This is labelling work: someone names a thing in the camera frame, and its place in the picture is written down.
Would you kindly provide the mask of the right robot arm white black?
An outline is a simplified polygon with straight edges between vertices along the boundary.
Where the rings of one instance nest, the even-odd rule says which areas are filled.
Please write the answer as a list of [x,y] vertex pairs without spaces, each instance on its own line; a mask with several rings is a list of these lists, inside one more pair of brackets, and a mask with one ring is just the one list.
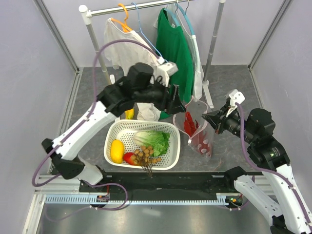
[[228,116],[229,108],[226,104],[218,111],[203,114],[202,118],[217,134],[227,130],[240,138],[246,161],[268,180],[277,200],[258,188],[241,167],[226,171],[224,188],[243,194],[265,217],[271,233],[310,234],[312,213],[297,187],[285,148],[273,137],[275,122],[271,113],[255,108],[245,119],[241,105]]

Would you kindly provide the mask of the yellow banana bunch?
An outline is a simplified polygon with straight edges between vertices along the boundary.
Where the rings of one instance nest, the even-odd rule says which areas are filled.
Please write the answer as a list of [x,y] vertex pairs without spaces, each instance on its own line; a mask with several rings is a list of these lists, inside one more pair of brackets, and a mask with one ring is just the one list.
[[134,108],[127,110],[124,113],[125,113],[125,119],[133,119],[134,118],[134,114],[135,114]]

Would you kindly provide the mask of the red plastic lobster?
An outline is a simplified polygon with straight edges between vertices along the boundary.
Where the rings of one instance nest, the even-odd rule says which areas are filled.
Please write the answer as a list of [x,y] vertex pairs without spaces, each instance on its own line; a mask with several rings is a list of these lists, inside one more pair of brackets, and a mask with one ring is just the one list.
[[212,145],[207,130],[202,129],[190,112],[185,113],[183,124],[184,131],[189,136],[188,145],[200,155],[211,157]]

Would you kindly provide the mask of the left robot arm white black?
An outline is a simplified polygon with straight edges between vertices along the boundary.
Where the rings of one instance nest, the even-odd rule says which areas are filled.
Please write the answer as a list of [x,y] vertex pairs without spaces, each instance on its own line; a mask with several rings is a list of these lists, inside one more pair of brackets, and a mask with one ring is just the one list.
[[161,75],[154,78],[150,65],[140,62],[131,66],[126,76],[106,86],[96,96],[90,109],[63,135],[53,140],[46,138],[41,143],[60,176],[84,180],[97,192],[105,190],[104,172],[78,156],[97,132],[132,109],[135,103],[152,103],[169,115],[185,112],[178,85],[169,84],[170,76],[178,71],[177,65],[167,62],[158,66],[157,71]]

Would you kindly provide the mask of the clear pink zip bag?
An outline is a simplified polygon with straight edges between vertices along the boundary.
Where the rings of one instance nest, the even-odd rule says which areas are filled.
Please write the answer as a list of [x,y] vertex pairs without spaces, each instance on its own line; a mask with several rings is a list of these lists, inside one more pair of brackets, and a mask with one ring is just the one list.
[[188,146],[197,154],[208,159],[212,157],[214,130],[203,119],[203,114],[212,110],[206,102],[194,97],[185,105],[185,112],[173,115],[173,124],[188,137]]

